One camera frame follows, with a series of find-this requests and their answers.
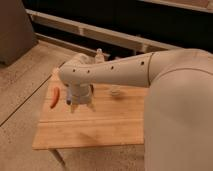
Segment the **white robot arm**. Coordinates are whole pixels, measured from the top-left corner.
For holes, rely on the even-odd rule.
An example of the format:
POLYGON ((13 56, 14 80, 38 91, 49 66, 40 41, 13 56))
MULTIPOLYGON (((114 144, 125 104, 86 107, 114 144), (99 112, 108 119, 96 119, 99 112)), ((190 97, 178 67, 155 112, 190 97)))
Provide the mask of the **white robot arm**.
POLYGON ((77 54, 59 78, 74 104, 91 101, 92 83, 147 87, 145 171, 213 171, 213 53, 175 49, 99 64, 77 54))

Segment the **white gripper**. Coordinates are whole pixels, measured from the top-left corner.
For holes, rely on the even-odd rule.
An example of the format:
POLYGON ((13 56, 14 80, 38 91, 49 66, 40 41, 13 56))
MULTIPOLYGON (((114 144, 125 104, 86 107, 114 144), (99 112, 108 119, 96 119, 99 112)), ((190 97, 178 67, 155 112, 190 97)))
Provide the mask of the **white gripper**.
POLYGON ((66 103, 68 105, 89 104, 92 101, 94 87, 91 84, 68 85, 66 103))

